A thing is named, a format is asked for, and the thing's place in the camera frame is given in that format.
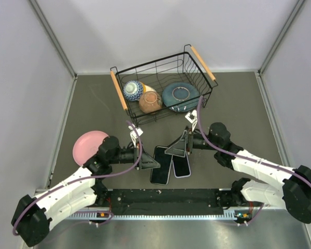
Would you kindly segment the black phone case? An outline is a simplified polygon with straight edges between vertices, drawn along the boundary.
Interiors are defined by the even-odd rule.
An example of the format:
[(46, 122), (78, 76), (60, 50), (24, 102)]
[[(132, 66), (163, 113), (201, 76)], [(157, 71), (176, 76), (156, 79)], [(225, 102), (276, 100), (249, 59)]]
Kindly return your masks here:
[(169, 183), (172, 155), (165, 153), (167, 147), (156, 146), (154, 149), (154, 160), (160, 164), (159, 168), (151, 170), (150, 182), (156, 185), (167, 185)]

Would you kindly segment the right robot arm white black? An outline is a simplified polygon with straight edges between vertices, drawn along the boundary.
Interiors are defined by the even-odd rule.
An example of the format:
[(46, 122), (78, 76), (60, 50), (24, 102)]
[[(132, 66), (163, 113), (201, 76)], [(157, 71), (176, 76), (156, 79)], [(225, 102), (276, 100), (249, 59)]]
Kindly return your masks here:
[(250, 175), (231, 187), (235, 204), (260, 202), (286, 210), (296, 220), (311, 223), (311, 169), (304, 165), (286, 167), (257, 157), (234, 144), (226, 126), (210, 125), (205, 135), (201, 130), (185, 128), (181, 137), (170, 144), (165, 153), (184, 157), (193, 149), (214, 150), (214, 158), (226, 168)]

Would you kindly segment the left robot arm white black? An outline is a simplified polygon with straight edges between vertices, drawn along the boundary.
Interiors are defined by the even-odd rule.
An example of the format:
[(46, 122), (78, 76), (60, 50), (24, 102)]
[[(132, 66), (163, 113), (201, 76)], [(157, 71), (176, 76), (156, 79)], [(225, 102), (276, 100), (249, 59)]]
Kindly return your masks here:
[(93, 204), (103, 205), (107, 193), (102, 179), (114, 176), (112, 164), (129, 163), (139, 170), (160, 167), (140, 141), (135, 147), (121, 148), (115, 136), (105, 137), (98, 150), (70, 177), (41, 194), (25, 195), (19, 200), (11, 221), (13, 235), (33, 247), (70, 215)]

